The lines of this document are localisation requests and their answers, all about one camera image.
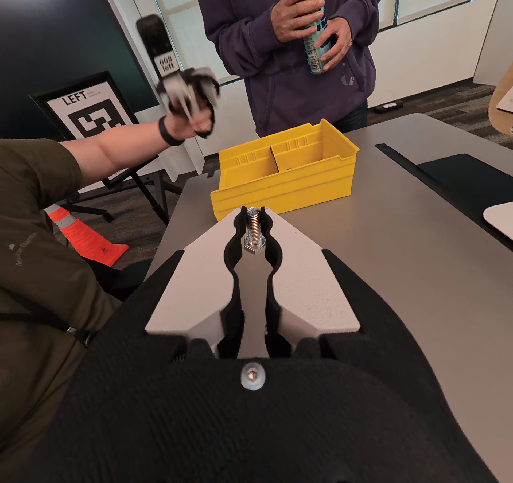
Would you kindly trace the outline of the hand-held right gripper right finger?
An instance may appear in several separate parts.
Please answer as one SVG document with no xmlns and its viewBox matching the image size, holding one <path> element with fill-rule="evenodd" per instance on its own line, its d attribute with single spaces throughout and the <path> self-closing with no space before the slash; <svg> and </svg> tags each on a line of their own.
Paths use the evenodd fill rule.
<svg viewBox="0 0 513 483">
<path fill-rule="evenodd" d="M 305 338 L 361 328 L 326 255 L 312 239 L 268 207 L 260 211 L 266 239 L 265 345 L 270 357 L 290 357 Z"/>
</svg>

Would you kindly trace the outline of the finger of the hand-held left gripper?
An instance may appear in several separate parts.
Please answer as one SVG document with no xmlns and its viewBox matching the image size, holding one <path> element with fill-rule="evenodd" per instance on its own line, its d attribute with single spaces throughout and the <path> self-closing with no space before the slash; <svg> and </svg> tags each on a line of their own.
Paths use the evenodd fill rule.
<svg viewBox="0 0 513 483">
<path fill-rule="evenodd" d="M 198 68 L 192 72 L 193 86 L 197 94 L 216 108 L 220 98 L 220 84 L 210 68 Z"/>
</svg>

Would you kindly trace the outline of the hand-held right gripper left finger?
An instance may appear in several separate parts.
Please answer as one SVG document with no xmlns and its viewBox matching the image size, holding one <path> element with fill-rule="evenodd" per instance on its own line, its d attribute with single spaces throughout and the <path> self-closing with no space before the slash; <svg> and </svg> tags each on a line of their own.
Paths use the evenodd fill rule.
<svg viewBox="0 0 513 483">
<path fill-rule="evenodd" d="M 233 210 L 199 238 L 175 252 L 177 265 L 145 332 L 204 339 L 215 357 L 233 357 L 231 342 L 243 327 L 239 279 L 246 207 Z"/>
</svg>

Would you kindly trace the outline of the steel hex bolt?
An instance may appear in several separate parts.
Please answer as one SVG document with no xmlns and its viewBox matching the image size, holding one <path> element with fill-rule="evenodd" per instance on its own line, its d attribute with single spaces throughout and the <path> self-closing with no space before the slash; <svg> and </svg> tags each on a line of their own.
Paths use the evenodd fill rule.
<svg viewBox="0 0 513 483">
<path fill-rule="evenodd" d="M 257 207 L 247 209 L 247 231 L 244 238 L 244 249 L 251 254 L 256 254 L 266 245 L 266 239 L 262 234 L 260 212 Z"/>
</svg>

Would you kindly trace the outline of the yellow plastic bin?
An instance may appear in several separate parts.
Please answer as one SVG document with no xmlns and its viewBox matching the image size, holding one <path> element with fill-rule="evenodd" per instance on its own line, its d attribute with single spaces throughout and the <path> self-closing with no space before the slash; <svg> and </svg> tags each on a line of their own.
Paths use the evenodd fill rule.
<svg viewBox="0 0 513 483">
<path fill-rule="evenodd" d="M 280 173 L 270 153 L 279 145 Z M 269 207 L 281 214 L 350 196 L 359 148 L 326 120 L 304 124 L 219 152 L 218 221 L 234 209 Z"/>
</svg>

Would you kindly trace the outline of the person's left forearm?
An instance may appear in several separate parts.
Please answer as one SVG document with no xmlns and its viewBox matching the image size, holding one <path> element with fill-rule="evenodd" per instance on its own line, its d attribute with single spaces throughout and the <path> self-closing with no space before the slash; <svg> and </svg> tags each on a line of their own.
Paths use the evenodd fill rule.
<svg viewBox="0 0 513 483">
<path fill-rule="evenodd" d="M 97 135 L 60 142 L 78 163 L 83 186 L 155 158 L 170 147 L 157 122 L 119 126 Z"/>
</svg>

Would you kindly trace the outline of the person's left hand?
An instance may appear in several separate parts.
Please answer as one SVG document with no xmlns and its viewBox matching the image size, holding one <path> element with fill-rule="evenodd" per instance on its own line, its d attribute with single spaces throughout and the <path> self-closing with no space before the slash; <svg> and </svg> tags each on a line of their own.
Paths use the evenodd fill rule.
<svg viewBox="0 0 513 483">
<path fill-rule="evenodd" d="M 163 125 L 166 134 L 176 141 L 196 136 L 205 139 L 212 133 L 214 114 L 211 108 L 203 107 L 198 114 L 189 118 L 182 109 L 172 111 L 168 108 Z"/>
</svg>

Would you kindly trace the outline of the large glass window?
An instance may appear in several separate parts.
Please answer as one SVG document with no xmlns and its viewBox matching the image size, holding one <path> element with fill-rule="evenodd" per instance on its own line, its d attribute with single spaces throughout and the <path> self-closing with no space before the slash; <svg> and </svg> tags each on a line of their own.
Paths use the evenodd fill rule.
<svg viewBox="0 0 513 483">
<path fill-rule="evenodd" d="M 381 0 L 380 31 L 394 28 L 472 0 Z M 221 84 L 235 81 L 205 35 L 198 0 L 155 0 L 177 57 L 185 68 L 210 67 Z"/>
</svg>

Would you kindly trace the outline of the black framed marker sign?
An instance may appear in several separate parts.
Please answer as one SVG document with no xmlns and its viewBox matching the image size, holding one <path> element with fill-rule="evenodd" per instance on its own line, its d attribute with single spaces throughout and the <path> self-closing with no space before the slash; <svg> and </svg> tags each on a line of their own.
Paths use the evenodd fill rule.
<svg viewBox="0 0 513 483">
<path fill-rule="evenodd" d="M 138 124 L 109 71 L 30 97 L 65 140 L 88 138 L 118 126 Z"/>
</svg>

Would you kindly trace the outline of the black sign easel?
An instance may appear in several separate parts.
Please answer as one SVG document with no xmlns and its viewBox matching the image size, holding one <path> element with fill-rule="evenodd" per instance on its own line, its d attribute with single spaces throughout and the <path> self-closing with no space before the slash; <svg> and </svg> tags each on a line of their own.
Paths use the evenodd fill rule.
<svg viewBox="0 0 513 483">
<path fill-rule="evenodd" d="M 169 211 L 165 193 L 166 191 L 169 191 L 180 196 L 183 189 L 177 185 L 166 182 L 164 180 L 163 170 L 139 176 L 138 171 L 143 167 L 144 164 L 140 164 L 138 166 L 122 170 L 117 176 L 101 180 L 100 182 L 106 190 L 93 190 L 84 193 L 75 192 L 73 195 L 58 202 L 57 204 L 70 213 L 79 212 L 92 214 L 102 217 L 108 223 L 112 223 L 114 221 L 114 217 L 107 210 L 86 207 L 80 205 L 80 203 L 138 188 L 164 226 L 168 226 Z"/>
</svg>

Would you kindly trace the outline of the teal drink can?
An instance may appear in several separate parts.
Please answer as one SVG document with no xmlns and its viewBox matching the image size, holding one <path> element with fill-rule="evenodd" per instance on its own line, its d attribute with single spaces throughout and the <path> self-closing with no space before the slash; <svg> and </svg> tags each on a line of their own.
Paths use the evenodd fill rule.
<svg viewBox="0 0 513 483">
<path fill-rule="evenodd" d="M 314 75 L 319 75 L 324 71 L 324 62 L 321 60 L 321 58 L 331 49 L 332 46 L 331 39 L 327 38 L 324 41 L 324 44 L 316 47 L 318 38 L 321 37 L 328 26 L 325 14 L 323 14 L 323 17 L 320 20 L 313 22 L 311 26 L 316 27 L 316 32 L 310 37 L 304 38 L 303 43 L 307 55 L 308 65 L 310 67 L 310 72 Z"/>
</svg>

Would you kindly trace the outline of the orange traffic cone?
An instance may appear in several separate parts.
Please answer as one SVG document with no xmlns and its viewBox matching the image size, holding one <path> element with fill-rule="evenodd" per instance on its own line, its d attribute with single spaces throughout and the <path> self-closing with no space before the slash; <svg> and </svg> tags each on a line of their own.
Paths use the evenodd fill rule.
<svg viewBox="0 0 513 483">
<path fill-rule="evenodd" d="M 113 244 L 63 207 L 44 209 L 74 249 L 84 258 L 112 267 L 128 251 L 126 244 Z"/>
</svg>

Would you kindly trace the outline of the person's olive shirt torso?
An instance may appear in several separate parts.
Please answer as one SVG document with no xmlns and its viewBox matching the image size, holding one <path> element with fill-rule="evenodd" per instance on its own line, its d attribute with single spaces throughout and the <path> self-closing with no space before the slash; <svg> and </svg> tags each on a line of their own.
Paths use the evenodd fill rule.
<svg viewBox="0 0 513 483">
<path fill-rule="evenodd" d="M 68 326 L 101 329 L 121 302 L 80 255 L 56 240 L 41 211 L 84 186 L 54 140 L 1 140 L 1 313 L 40 306 Z M 1 482 L 46 433 L 86 348 L 48 325 L 1 320 Z"/>
</svg>

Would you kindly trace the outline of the white stand base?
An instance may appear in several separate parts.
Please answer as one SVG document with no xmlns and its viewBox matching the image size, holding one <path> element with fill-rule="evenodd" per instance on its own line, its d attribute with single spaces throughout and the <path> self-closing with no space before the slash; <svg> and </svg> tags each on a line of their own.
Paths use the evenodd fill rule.
<svg viewBox="0 0 513 483">
<path fill-rule="evenodd" d="M 511 201 L 492 205 L 483 211 L 484 220 L 510 240 L 513 240 L 512 207 Z"/>
</svg>

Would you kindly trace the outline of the instruction sheet on wooden board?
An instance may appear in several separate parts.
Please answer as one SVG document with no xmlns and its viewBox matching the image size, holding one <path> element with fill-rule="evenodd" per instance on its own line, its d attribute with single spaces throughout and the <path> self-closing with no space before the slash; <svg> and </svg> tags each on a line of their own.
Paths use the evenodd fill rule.
<svg viewBox="0 0 513 483">
<path fill-rule="evenodd" d="M 493 92 L 488 106 L 488 118 L 492 127 L 501 134 L 512 137 L 512 112 L 497 108 L 499 102 L 512 89 L 512 65 Z"/>
</svg>

